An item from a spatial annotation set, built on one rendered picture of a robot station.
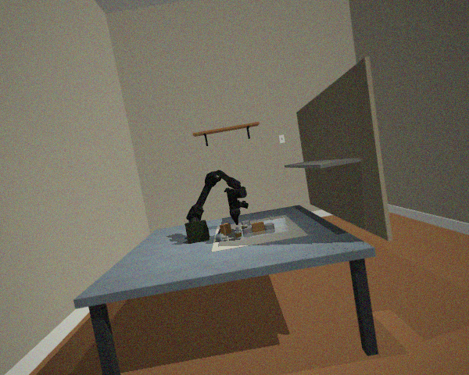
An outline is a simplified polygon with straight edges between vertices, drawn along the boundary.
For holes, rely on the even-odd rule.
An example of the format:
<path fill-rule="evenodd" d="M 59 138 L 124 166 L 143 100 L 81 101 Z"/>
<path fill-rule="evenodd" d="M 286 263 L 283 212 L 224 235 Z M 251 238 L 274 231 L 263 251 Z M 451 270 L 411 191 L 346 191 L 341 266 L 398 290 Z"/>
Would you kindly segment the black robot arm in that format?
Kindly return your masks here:
<path fill-rule="evenodd" d="M 219 177 L 217 177 L 219 176 Z M 198 201 L 196 204 L 194 204 L 191 209 L 188 212 L 187 215 L 187 220 L 190 222 L 195 222 L 195 221 L 200 221 L 202 214 L 204 210 L 202 209 L 206 198 L 213 186 L 216 185 L 217 182 L 221 180 L 225 180 L 227 182 L 227 185 L 231 187 L 231 189 L 228 187 L 225 189 L 224 192 L 227 192 L 227 199 L 234 199 L 234 198 L 245 198 L 247 195 L 245 187 L 241 187 L 241 182 L 238 180 L 234 179 L 233 177 L 229 177 L 227 174 L 225 174 L 223 171 L 218 170 L 218 171 L 213 171 L 210 172 L 206 175 L 205 179 L 205 186 L 202 189 L 202 193 L 199 196 Z M 233 189 L 234 188 L 234 189 Z M 238 200 L 238 208 L 248 208 L 248 203 L 245 201 L 240 202 Z"/>

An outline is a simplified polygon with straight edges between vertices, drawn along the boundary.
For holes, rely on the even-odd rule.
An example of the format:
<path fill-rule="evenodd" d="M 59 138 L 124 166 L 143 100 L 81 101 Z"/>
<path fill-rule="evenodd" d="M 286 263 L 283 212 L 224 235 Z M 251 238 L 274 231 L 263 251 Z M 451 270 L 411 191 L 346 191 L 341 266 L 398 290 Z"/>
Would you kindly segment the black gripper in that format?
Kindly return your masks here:
<path fill-rule="evenodd" d="M 228 199 L 230 215 L 236 225 L 238 225 L 238 216 L 241 214 L 240 209 L 238 208 L 238 199 Z"/>

